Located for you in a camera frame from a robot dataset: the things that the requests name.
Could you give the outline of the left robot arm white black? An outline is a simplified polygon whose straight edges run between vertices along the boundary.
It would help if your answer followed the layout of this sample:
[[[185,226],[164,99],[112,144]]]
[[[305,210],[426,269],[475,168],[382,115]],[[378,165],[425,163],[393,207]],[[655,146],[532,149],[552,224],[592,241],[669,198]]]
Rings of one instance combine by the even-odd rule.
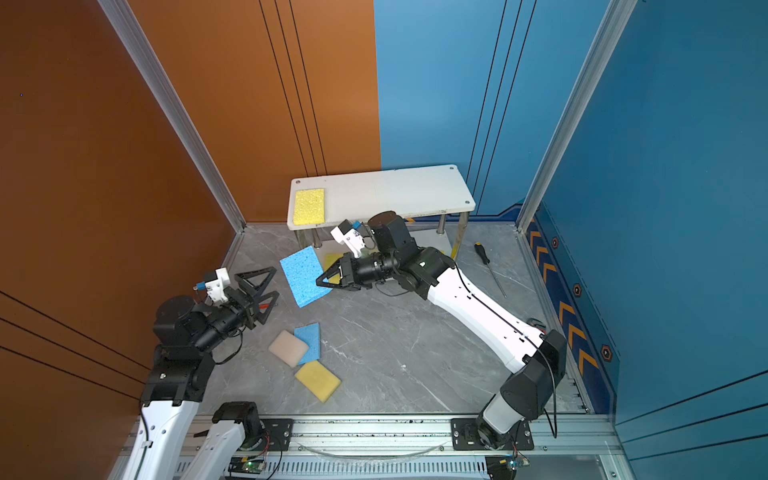
[[[196,285],[206,298],[188,295],[162,303],[153,332],[159,343],[141,394],[140,424],[123,476],[173,477],[189,428],[219,361],[213,351],[228,339],[265,324],[279,294],[268,286],[273,267],[230,274],[220,268]]]

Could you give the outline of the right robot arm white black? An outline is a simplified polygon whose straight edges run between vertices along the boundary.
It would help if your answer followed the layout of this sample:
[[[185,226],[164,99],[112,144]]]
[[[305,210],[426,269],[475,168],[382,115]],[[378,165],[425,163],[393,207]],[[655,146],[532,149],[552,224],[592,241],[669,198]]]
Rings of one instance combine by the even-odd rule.
[[[405,292],[443,309],[482,340],[510,375],[475,420],[480,443],[498,450],[515,441],[525,423],[546,417],[557,434],[556,390],[566,369],[567,341],[556,330],[526,323],[485,294],[456,261],[432,246],[421,246],[406,221],[385,211],[368,222],[376,249],[363,255],[362,239],[348,241],[316,283],[358,291],[394,280]]]

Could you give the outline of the large yellow textured sponge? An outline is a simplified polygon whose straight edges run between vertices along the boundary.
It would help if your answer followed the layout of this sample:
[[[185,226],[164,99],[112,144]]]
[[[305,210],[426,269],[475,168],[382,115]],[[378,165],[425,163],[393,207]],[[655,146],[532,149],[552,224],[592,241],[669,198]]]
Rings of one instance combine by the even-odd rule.
[[[299,190],[294,194],[293,224],[318,225],[325,222],[325,190]]]

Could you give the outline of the light blue sponge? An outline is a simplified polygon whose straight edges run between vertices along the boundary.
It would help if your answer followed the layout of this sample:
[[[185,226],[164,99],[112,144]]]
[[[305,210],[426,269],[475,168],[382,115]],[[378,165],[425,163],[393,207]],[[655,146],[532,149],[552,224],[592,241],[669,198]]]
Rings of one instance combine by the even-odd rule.
[[[303,341],[308,350],[298,362],[299,365],[304,365],[312,361],[320,359],[321,354],[321,340],[320,340],[320,325],[313,323],[304,327],[296,328],[294,330],[294,336]]]

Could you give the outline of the pink beige sponge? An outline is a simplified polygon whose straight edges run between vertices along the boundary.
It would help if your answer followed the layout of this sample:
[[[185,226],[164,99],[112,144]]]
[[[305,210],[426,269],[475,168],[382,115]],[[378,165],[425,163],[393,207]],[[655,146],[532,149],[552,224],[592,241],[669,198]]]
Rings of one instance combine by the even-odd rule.
[[[309,345],[288,331],[283,330],[269,345],[268,351],[290,368],[295,368],[309,351]]]

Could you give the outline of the yellow green textured sponge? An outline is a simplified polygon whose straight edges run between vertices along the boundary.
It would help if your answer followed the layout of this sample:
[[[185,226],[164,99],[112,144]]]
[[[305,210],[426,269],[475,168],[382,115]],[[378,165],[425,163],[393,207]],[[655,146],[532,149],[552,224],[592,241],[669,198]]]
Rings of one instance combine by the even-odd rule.
[[[338,252],[326,254],[323,259],[323,270],[324,271],[328,270],[342,256],[343,254]],[[327,282],[332,284],[338,284],[340,282],[340,275],[335,274],[331,276],[330,278],[327,279]]]

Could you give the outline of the blue textured sponge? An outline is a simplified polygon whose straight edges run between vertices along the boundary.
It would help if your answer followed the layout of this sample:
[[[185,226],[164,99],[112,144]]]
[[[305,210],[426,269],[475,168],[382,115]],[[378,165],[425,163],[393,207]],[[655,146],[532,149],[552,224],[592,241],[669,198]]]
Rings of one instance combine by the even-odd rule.
[[[312,246],[281,259],[280,265],[299,308],[331,292],[330,288],[318,286],[316,283],[324,270]]]

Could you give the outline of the dark yellow sponge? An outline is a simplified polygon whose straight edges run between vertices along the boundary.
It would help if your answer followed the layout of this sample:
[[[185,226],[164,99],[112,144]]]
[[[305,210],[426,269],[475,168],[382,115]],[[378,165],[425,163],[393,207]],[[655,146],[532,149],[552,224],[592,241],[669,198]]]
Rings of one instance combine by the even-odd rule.
[[[321,403],[325,403],[341,385],[341,380],[319,361],[304,364],[295,378]]]

